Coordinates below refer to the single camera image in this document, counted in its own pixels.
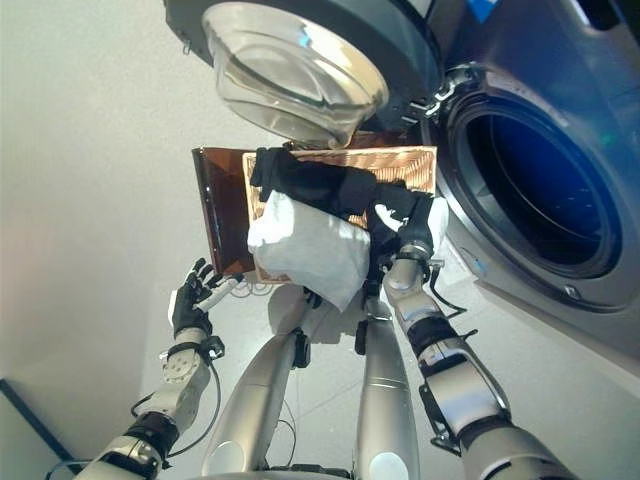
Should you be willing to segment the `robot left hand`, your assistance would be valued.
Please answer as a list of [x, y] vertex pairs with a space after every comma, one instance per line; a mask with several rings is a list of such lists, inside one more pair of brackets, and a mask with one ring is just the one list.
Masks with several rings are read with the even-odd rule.
[[243, 273], [230, 276], [216, 274], [204, 258], [198, 259], [179, 288], [173, 290], [169, 300], [168, 318], [174, 338], [187, 329], [199, 329], [212, 334], [209, 311], [229, 295], [242, 281]]

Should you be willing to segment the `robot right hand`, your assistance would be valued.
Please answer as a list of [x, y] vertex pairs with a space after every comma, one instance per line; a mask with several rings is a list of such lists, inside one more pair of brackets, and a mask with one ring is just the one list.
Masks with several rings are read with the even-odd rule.
[[381, 222], [384, 233], [393, 233], [397, 238], [403, 235], [402, 244], [409, 243], [408, 238], [411, 237], [413, 242], [422, 242], [435, 256], [446, 236], [449, 206], [442, 197], [430, 198], [426, 212], [416, 211], [400, 220], [396, 209], [376, 203], [373, 219]]

